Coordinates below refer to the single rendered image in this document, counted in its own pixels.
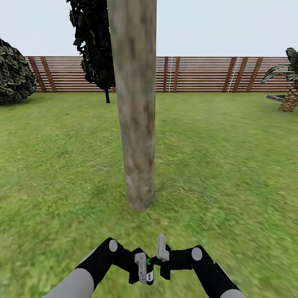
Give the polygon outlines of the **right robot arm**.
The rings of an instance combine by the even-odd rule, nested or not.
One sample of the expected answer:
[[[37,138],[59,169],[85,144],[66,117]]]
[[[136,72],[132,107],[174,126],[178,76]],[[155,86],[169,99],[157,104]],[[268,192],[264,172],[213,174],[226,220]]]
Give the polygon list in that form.
[[[149,261],[160,265],[160,275],[170,279],[170,270],[194,270],[209,298],[246,298],[219,263],[202,246],[184,250],[172,250],[166,244],[164,234],[158,236],[157,256]]]

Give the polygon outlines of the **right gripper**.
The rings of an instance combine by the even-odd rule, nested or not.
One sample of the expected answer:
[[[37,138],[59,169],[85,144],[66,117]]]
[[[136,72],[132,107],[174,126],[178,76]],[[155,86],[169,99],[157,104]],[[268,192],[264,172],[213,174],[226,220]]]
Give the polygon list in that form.
[[[160,269],[160,275],[164,278],[164,279],[170,279],[171,277],[171,273],[170,270],[182,270],[179,266],[178,260],[177,260],[177,253],[179,252],[179,250],[172,250],[171,251],[171,247],[169,245],[166,244],[166,251],[169,251],[169,261],[162,261],[161,259],[159,260],[158,257],[153,257],[150,259],[150,263],[151,264],[156,264],[156,265],[160,265],[161,269]]]

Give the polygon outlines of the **pesticide atomizer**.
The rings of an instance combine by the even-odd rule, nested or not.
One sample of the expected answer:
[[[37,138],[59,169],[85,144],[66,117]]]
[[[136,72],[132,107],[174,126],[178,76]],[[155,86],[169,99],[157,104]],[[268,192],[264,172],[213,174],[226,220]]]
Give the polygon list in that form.
[[[149,271],[147,273],[147,285],[152,285],[154,283],[154,265],[151,264],[150,258],[147,258],[147,270]]]

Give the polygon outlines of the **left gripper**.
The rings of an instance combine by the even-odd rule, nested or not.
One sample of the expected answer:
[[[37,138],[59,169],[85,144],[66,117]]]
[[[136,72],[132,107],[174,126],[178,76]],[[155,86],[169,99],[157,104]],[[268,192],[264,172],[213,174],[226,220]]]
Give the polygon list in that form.
[[[136,282],[139,281],[139,266],[137,263],[135,263],[135,255],[137,253],[141,253],[142,250],[140,248],[137,248],[133,251],[128,251],[128,257],[127,257],[127,261],[124,264],[123,267],[121,267],[122,269],[126,270],[127,272],[129,272],[129,283],[130,284],[135,284]]]

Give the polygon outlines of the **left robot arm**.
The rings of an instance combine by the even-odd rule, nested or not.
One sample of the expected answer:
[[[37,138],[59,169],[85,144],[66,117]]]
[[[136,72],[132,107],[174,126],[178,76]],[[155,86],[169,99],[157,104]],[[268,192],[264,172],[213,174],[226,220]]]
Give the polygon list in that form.
[[[130,284],[140,281],[146,285],[147,258],[140,248],[130,252],[109,237],[85,256],[60,284],[42,298],[91,298],[112,264],[130,273]]]

